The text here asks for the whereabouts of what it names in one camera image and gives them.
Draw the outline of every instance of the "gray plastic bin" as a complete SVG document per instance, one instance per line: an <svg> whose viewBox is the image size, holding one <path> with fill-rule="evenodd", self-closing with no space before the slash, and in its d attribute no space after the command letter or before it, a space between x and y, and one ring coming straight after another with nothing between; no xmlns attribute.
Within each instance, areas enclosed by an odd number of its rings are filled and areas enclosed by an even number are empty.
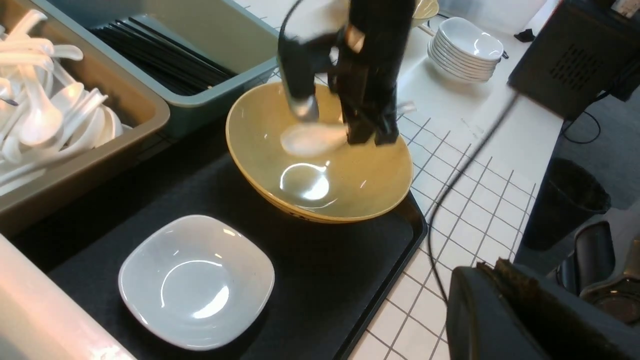
<svg viewBox="0 0 640 360"><path fill-rule="evenodd" d="M109 95L105 105L115 111L128 131L98 148L48 170L34 181L0 196L0 233L11 236L54 213L69 202L129 168L136 161L144 139L159 131L169 119L169 107L151 89L78 36L55 13L49 3L30 0L0 0L0 24L8 31L30 10L49 18L30 34L54 44L78 46L82 61L62 65L87 89L98 88ZM96 204L96 216L100 216Z"/></svg>
<svg viewBox="0 0 640 360"><path fill-rule="evenodd" d="M36 4L44 0L34 0ZM52 14L158 93L171 109L165 131L180 138L221 115L276 67L278 33L233 0L49 0ZM173 93L87 28L134 17L238 73L193 96Z"/></svg>

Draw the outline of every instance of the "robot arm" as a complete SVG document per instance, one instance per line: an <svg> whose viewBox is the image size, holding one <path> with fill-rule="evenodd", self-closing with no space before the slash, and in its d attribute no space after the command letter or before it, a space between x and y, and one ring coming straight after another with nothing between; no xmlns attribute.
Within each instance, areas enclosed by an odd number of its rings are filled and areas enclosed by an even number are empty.
<svg viewBox="0 0 640 360"><path fill-rule="evenodd" d="M415 0L351 0L345 26L304 43L284 36L290 12L280 31L278 62L291 112L301 121L318 120L314 76L327 73L342 103L348 142L365 143L374 135L376 145L394 143L397 76L414 8Z"/></svg>

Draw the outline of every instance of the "yellow bowl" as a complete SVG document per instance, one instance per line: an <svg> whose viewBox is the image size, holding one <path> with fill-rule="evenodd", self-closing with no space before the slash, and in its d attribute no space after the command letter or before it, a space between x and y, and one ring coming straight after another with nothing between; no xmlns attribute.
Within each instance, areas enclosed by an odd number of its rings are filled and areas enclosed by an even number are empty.
<svg viewBox="0 0 640 360"><path fill-rule="evenodd" d="M415 28L424 24L427 20L438 15L440 5L438 0L416 0L415 12L411 25Z"/></svg>
<svg viewBox="0 0 640 360"><path fill-rule="evenodd" d="M340 100L316 85L320 122L337 123ZM314 222L356 222L396 207L411 186L412 162L400 137L394 145L345 145L314 158L287 154L280 135L298 120L282 83L242 95L227 117L227 145L251 185L277 208Z"/></svg>

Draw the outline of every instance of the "black plastic container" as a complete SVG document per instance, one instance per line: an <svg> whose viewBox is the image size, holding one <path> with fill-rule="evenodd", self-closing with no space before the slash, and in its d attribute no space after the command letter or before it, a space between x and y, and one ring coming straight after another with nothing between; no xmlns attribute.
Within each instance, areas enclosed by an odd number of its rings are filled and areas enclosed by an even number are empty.
<svg viewBox="0 0 640 360"><path fill-rule="evenodd" d="M587 170L570 160L551 159L522 245L548 250L593 215L610 208L611 197Z"/></svg>

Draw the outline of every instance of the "black cable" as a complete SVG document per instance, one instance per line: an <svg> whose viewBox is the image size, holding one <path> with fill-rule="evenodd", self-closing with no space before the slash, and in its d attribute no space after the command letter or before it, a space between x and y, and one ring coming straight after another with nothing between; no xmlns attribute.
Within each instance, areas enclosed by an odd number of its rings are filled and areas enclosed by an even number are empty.
<svg viewBox="0 0 640 360"><path fill-rule="evenodd" d="M469 160L464 164L464 166L462 166L462 169L460 169L460 171L456 174L456 176L454 176L453 181L451 182L451 185L445 186L445 190L442 193L442 195L439 196L439 199L436 201L436 206L433 209L433 212L431 213L431 216L429 218L429 225L431 226L431 228L429 228L427 232L427 250L429 252L429 262L431 263L431 268L433 269L433 275L436 278L438 289L440 289L442 298L444 299L444 302L447 305L449 304L449 299L447 298L447 293L444 291L444 286L442 286L442 280L440 279L440 274L438 274L438 269L436 268L435 257L433 255L433 246L431 244L432 242L431 229L433 228L433 222L435 220L436 214L438 213L438 210L440 209L440 206L442 205L444 199L446 199L447 195L451 192L451 189L453 189L453 187L456 186L456 184L460 180L460 177L465 173L465 171L467 171L467 168L471 165L471 163L473 163L473 161L476 159L477 155L482 151L486 143L493 137L493 135L498 130L498 128L500 128L504 120L507 118L507 115L511 113L511 110L513 109L513 106L516 104L519 97L520 97L519 93L513 94L511 100L507 103L507 106L503 109L502 113L498 117L498 120L496 120L495 124L489 130L486 137L483 138L478 148L474 151L473 154L471 154L471 156L469 157Z"/></svg>
<svg viewBox="0 0 640 360"><path fill-rule="evenodd" d="M284 17L284 20L282 21L282 26L280 26L280 34L278 35L278 40L283 40L284 39L284 29L287 27L287 23L289 22L289 19L291 18L291 15L296 10L298 5L300 5L301 2L302 2L302 0L297 0L293 4L291 9L289 9L289 12L287 13L287 15Z"/></svg>
<svg viewBox="0 0 640 360"><path fill-rule="evenodd" d="M596 119L595 116L593 116L592 114L590 114L590 113L588 113L586 111L584 111L583 114L586 114L588 117L593 119L593 121L596 123L596 126L598 127L598 133L591 140L588 140L588 141L585 141L585 142L581 142L581 141L577 141L577 140L569 138L569 136L566 135L566 131L569 130L569 128L572 127L575 124L576 120L578 120L578 119L575 119L575 120L571 121L569 126L567 126L562 131L560 131L560 135L562 135L562 137L565 138L566 141L572 142L572 143L576 143L578 145L586 145L588 143L592 143L592 142L596 141L596 139L598 137L600 137L600 133L602 132L602 128L600 127L600 122L598 121L598 119Z"/></svg>
<svg viewBox="0 0 640 360"><path fill-rule="evenodd" d="M627 64L627 66L625 66L624 69L622 69L620 74L611 83L611 86L607 90L603 91L602 94L596 96L596 98L593 99L589 103L588 106L591 106L592 104L594 104L594 103L604 99L605 97L609 96L620 85L621 82L623 82L627 77L631 76L631 74L633 74L639 67L640 67L640 53L638 53L637 56L635 56L633 58L633 60L631 60L631 62L629 64ZM575 124L575 122L578 119L567 120L567 122L569 122L569 125L567 127L565 127L564 129L562 129L562 131L560 131L560 135L566 141L571 142L571 143L576 143L578 145L586 145L588 143L592 143L592 142L596 141L598 139L598 137L600 136L600 134L602 133L602 127L600 126L600 122L598 121L598 119L596 119L595 116L593 116L592 114L588 113L586 110L583 111L582 113L586 114L588 117L593 119L593 122L595 122L596 126L598 127L598 133L592 139L590 139L588 141L584 141L584 142L571 139L566 135L566 132L567 132L567 130L569 130L570 127L572 127Z"/></svg>

